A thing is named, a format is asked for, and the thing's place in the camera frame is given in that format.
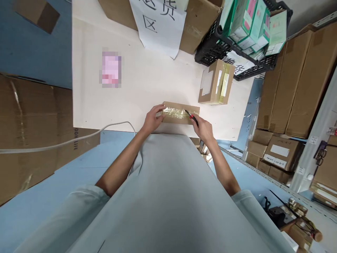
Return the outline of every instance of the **black plastic crate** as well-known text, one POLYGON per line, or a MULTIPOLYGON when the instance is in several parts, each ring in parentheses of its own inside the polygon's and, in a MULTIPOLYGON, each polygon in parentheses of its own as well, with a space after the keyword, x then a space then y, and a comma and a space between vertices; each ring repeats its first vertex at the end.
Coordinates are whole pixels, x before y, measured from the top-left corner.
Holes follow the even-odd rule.
MULTIPOLYGON (((276 11, 284 9, 287 11, 287 27, 290 22, 290 18, 293 14, 293 11, 283 2, 276 2, 275 0, 263 0, 269 9, 269 11, 276 11)), ((234 75, 234 79, 241 81, 257 74, 273 70, 276 65, 276 60, 278 54, 273 54, 270 56, 264 57, 261 61, 256 61, 251 58, 249 55, 246 55, 242 52, 242 49, 235 44, 230 38, 222 38, 222 27, 220 23, 221 13, 218 16, 218 19, 214 22, 208 33, 205 35, 204 39, 200 43, 195 55, 195 61, 203 65, 209 66, 217 59, 223 59, 228 52, 234 51, 238 55, 250 60, 255 64, 254 67, 242 72, 239 75, 234 75)))

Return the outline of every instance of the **white cable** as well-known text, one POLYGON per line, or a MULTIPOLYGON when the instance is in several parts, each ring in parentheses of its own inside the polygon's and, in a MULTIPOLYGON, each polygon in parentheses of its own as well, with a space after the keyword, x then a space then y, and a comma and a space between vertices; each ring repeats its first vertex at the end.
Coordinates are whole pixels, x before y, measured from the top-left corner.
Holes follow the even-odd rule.
POLYGON ((87 136, 83 136, 83 137, 79 137, 79 138, 75 138, 75 139, 72 139, 70 141, 67 141, 67 142, 64 142, 64 143, 60 143, 60 144, 57 144, 57 145, 53 145, 53 146, 49 146, 49 147, 43 147, 43 148, 31 148, 31 149, 0 149, 0 154, 31 153, 31 152, 40 152, 40 151, 50 150, 50 149, 54 149, 54 148, 59 148, 59 147, 62 147, 64 145, 67 145, 69 143, 72 143, 74 141, 79 141, 79 140, 82 140, 82 139, 86 139, 86 138, 92 137, 92 136, 94 136, 96 134, 99 134, 100 132, 102 132, 104 129, 106 129, 109 126, 119 125, 119 124, 124 124, 124 123, 129 123, 130 124, 130 126, 133 129, 134 135, 136 136, 136 131, 134 130, 132 124, 129 121, 124 121, 124 122, 120 122, 120 123, 113 123, 113 124, 106 125, 101 130, 98 130, 97 132, 95 132, 93 134, 90 134, 90 135, 87 135, 87 136))

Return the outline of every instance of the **white tabletop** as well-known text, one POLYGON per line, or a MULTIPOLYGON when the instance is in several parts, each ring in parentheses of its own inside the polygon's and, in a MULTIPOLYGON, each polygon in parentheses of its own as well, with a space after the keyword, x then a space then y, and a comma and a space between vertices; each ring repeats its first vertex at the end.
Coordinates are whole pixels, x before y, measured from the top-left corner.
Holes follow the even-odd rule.
MULTIPOLYGON (((236 141, 253 78, 233 81, 227 105, 198 103, 205 66, 179 51, 175 60, 145 49, 138 32, 106 17, 97 0, 73 0, 72 68, 74 127, 101 129, 130 121, 136 131, 152 106, 170 101, 200 107, 218 140, 236 141), (121 88, 102 88, 99 70, 103 48, 122 56, 121 88)), ((132 132, 128 124, 109 130, 132 132)), ((156 132, 196 137, 191 125, 162 123, 156 132)))

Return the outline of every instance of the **person's left hand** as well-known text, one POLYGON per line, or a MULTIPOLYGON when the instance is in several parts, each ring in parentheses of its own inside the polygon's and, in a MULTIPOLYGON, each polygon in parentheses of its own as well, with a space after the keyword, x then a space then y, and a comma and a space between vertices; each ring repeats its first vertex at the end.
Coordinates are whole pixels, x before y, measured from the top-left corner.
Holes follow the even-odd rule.
POLYGON ((165 118, 165 115, 160 115, 156 117, 156 113, 162 111, 165 109, 166 106, 164 104, 156 105, 154 106, 151 111, 149 111, 146 115, 145 122, 143 127, 141 128, 140 131, 145 132, 146 134, 151 134, 154 130, 156 130, 163 119, 165 118))

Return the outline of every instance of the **hand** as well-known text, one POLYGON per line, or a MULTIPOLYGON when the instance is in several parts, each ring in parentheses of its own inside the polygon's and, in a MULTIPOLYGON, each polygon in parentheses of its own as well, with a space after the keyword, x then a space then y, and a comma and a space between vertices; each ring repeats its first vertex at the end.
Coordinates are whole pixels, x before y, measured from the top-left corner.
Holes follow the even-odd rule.
POLYGON ((211 143, 216 142, 213 136, 212 124, 199 117, 199 115, 197 114, 193 114, 193 116, 196 118, 199 124, 198 127, 196 122, 191 119, 194 131, 199 136, 199 138, 206 144, 206 146, 209 146, 211 143))
POLYGON ((164 106, 164 104, 154 106, 151 109, 151 111, 149 111, 147 113, 144 125, 143 125, 143 127, 141 128, 140 131, 149 135, 154 130, 156 130, 159 127, 159 125, 161 124, 161 122, 163 121, 163 119, 165 118, 165 114, 156 117, 156 113, 162 111, 165 108, 166 108, 166 106, 164 106))

